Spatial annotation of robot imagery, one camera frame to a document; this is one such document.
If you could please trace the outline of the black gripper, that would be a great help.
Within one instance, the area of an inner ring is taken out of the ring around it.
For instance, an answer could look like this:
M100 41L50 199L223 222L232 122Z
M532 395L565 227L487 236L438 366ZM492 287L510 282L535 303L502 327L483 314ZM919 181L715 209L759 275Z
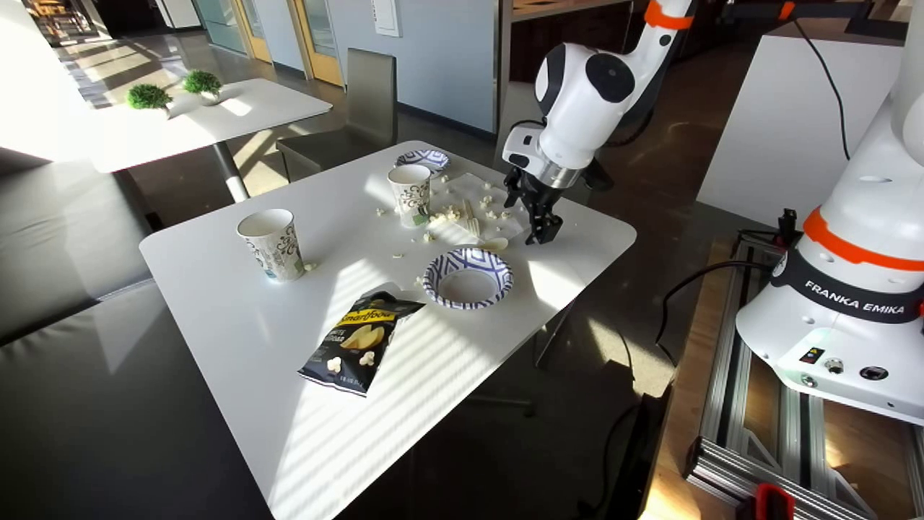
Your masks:
M575 168L552 161L539 148L544 126L538 122L516 122L502 142L506 174L506 209L516 199L528 212L532 242L552 242L564 225L555 214L555 203L578 181Z

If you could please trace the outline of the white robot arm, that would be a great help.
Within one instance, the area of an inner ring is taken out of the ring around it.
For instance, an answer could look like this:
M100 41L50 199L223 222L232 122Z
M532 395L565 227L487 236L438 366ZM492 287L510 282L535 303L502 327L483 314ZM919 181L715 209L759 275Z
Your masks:
M555 47L535 74L539 116L502 142L507 197L528 236L561 232L555 203L640 103L697 0L646 0L629 53ZM902 69L829 199L737 311L737 333L801 394L924 422L924 6L910 8Z

